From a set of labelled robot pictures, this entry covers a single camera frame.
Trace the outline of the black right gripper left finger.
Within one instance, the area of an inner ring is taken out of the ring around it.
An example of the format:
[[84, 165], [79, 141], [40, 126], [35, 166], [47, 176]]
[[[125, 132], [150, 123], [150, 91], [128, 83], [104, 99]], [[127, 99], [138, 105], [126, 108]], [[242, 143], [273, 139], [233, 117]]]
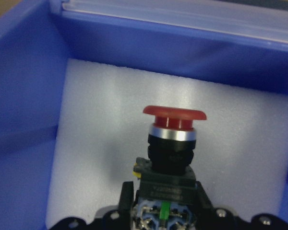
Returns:
[[118, 203], [118, 211], [123, 215], [130, 216], [133, 203], [134, 184], [132, 181], [123, 182]]

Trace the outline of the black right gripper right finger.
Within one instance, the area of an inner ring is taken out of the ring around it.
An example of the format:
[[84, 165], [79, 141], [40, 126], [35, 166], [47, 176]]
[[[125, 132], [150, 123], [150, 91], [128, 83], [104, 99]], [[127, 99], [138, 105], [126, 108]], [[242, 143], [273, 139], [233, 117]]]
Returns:
[[199, 216], [210, 215], [214, 211], [214, 206], [199, 181], [196, 182], [195, 208]]

